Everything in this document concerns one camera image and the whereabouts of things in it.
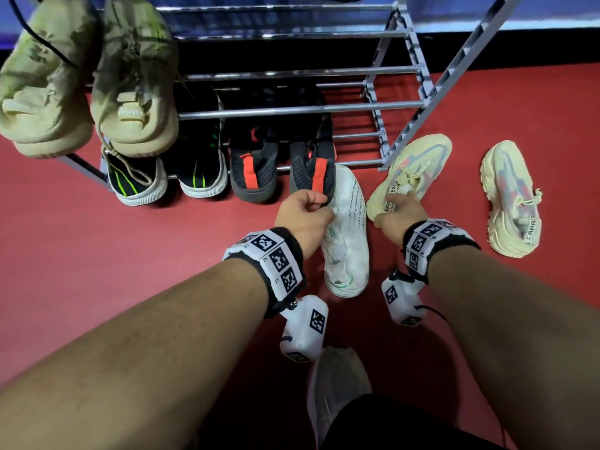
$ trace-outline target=hand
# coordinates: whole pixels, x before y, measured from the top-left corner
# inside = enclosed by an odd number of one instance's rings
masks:
[[[296,238],[304,258],[307,259],[319,248],[327,225],[334,220],[329,207],[321,207],[327,196],[318,192],[300,189],[281,203],[276,227],[285,227]]]
[[[388,194],[385,199],[396,204],[393,212],[382,213],[375,218],[375,227],[397,245],[402,245],[406,230],[415,223],[429,219],[427,213],[416,198],[414,191],[403,194]]]

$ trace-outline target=forearm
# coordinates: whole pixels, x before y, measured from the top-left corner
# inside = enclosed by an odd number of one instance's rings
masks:
[[[472,247],[440,251],[428,274],[519,448],[600,448],[600,311]]]
[[[0,448],[178,448],[267,301],[255,268],[230,259],[120,314],[4,391]]]

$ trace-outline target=black sneaker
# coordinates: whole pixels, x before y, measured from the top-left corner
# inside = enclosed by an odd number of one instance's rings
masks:
[[[153,203],[167,191],[167,174],[160,157],[126,158],[103,149],[102,158],[107,162],[110,187],[125,205]]]
[[[246,90],[252,108],[276,107],[275,88]],[[246,202],[264,202],[277,188],[279,137],[269,117],[233,118],[227,121],[230,133],[231,186]]]
[[[316,85],[307,84],[292,90],[297,105],[325,105]],[[290,193],[312,189],[327,196],[329,203],[335,192],[335,148],[331,114],[300,116],[299,127],[290,133]]]
[[[221,100],[208,84],[189,84],[190,93],[178,98],[180,112],[223,110]],[[179,124],[175,144],[164,154],[186,196],[214,197],[227,187],[228,173],[221,151],[218,118],[190,120]]]

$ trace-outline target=black baseboard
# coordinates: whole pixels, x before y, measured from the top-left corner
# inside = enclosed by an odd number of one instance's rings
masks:
[[[432,73],[443,71],[469,33],[420,34]],[[367,67],[378,41],[331,39],[180,43],[181,74],[285,69]],[[600,62],[600,29],[501,31],[470,69],[494,69]],[[4,63],[10,51],[0,51]],[[410,64],[402,39],[391,41],[386,66]]]

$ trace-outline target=black cable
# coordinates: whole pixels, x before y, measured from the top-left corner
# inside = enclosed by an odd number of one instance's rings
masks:
[[[29,33],[36,41],[40,42],[41,44],[43,44],[47,48],[49,48],[52,52],[54,52],[58,56],[58,58],[60,58],[61,60],[63,60],[67,65],[69,65],[71,67],[74,67],[75,69],[78,69],[77,66],[75,66],[71,62],[71,60],[69,60],[67,57],[65,57],[61,53],[60,50],[58,50],[56,47],[54,47],[53,45],[51,45],[43,37],[39,37],[37,35],[37,33],[35,33],[34,30],[32,30],[31,27],[29,25],[27,25],[27,22],[25,21],[25,18],[23,17],[23,14],[21,14],[21,11],[19,10],[19,6],[17,6],[17,2],[15,0],[8,0],[8,2],[10,3],[10,7],[12,8],[12,12],[17,17],[17,20],[19,20],[19,23],[21,24],[21,27],[23,27],[23,29],[27,33]]]
[[[438,316],[440,316],[442,319],[444,319],[445,321],[448,321],[446,319],[446,316],[444,316],[442,313],[440,313],[438,310],[431,308],[431,306],[427,306],[427,305],[418,305],[415,307],[416,310],[430,310],[433,311],[434,313],[436,313]]]

